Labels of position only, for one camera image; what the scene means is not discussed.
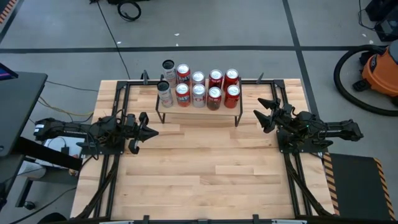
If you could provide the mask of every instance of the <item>yellow black striped tape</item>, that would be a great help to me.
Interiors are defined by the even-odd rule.
[[[6,20],[8,14],[10,14],[10,12],[11,12],[12,8],[15,6],[16,2],[17,2],[17,0],[10,0],[8,2],[7,6],[4,8],[3,12],[0,14],[0,24],[2,24]]]
[[[330,198],[331,198],[331,202],[333,204],[333,208],[335,209],[335,214],[340,215],[340,212],[338,210],[335,176],[333,173],[333,165],[331,163],[331,157],[330,157],[329,152],[326,152],[323,155],[323,165],[325,166],[326,181],[328,182]]]
[[[394,215],[394,209],[392,209],[392,203],[391,203],[390,195],[388,194],[386,178],[384,177],[383,168],[381,167],[381,162],[379,159],[376,159],[376,158],[373,158],[373,159],[374,159],[374,161],[376,161],[377,169],[379,169],[380,181],[381,181],[381,185],[384,190],[384,196],[386,198],[386,203],[387,203],[387,207],[388,207],[388,212],[390,214],[390,218],[392,221],[395,221],[396,216]]]

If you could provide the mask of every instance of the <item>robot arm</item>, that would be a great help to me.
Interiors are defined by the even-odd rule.
[[[91,140],[91,143],[80,144],[83,148],[83,153],[88,152],[92,147],[91,144],[94,144],[95,148],[107,149],[100,149],[101,152],[109,152],[107,154],[120,154],[120,147],[118,146],[124,143],[124,139],[131,138],[129,149],[133,154],[138,154],[139,147],[137,144],[139,141],[144,142],[159,134],[157,131],[147,127],[149,119],[145,112],[140,114],[139,121],[140,123],[137,124],[134,114],[128,114],[123,124],[121,123],[122,120],[116,116],[105,116],[93,124],[78,124],[45,118],[35,123],[34,136],[38,141],[58,136],[86,138],[87,142]]]
[[[254,110],[254,114],[264,128],[264,132],[273,131],[275,126],[278,129],[283,129],[284,133],[287,133],[284,136],[284,142],[292,147],[298,147],[308,139],[312,140],[312,144],[326,148],[333,144],[326,138],[341,138],[349,141],[359,141],[363,138],[358,124],[353,122],[352,119],[324,123],[317,115],[307,111],[295,114],[295,108],[290,104],[285,104],[283,108],[279,108],[280,99],[265,100],[258,98],[258,100],[265,108],[272,110],[270,116]]]

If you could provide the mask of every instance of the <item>computer monitor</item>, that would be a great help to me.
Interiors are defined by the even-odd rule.
[[[12,78],[18,78],[18,74],[7,68],[5,65],[0,63],[0,81],[8,80]]]

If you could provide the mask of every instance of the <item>black desk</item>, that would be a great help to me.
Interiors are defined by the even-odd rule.
[[[18,75],[19,78],[0,81],[0,183],[16,175],[21,167],[25,155],[10,155],[10,152],[21,136],[47,79],[43,73],[18,72]],[[6,194],[14,179],[6,182]]]
[[[81,167],[80,159],[21,137],[47,75],[28,72],[18,75],[19,78],[0,81],[0,185],[6,181],[0,199],[7,198],[25,156],[75,170]]]

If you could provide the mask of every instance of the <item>red soda can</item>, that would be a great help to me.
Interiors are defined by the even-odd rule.
[[[177,80],[178,83],[185,83],[191,85],[191,70],[188,65],[181,64],[177,67]]]
[[[236,71],[233,68],[228,69],[225,73],[225,78],[224,78],[224,85],[223,85],[224,92],[226,92],[226,90],[230,85],[236,85],[238,83],[238,80],[239,80],[238,71]]]
[[[207,107],[210,110],[218,110],[221,105],[221,89],[218,87],[211,87],[207,95]]]
[[[178,105],[186,107],[191,104],[191,94],[187,84],[178,84],[175,88],[175,94],[177,96]]]
[[[220,70],[214,69],[209,74],[209,89],[218,87],[221,89],[223,84],[223,73]]]
[[[237,85],[230,85],[225,93],[225,107],[235,108],[239,101],[240,92],[241,91]]]

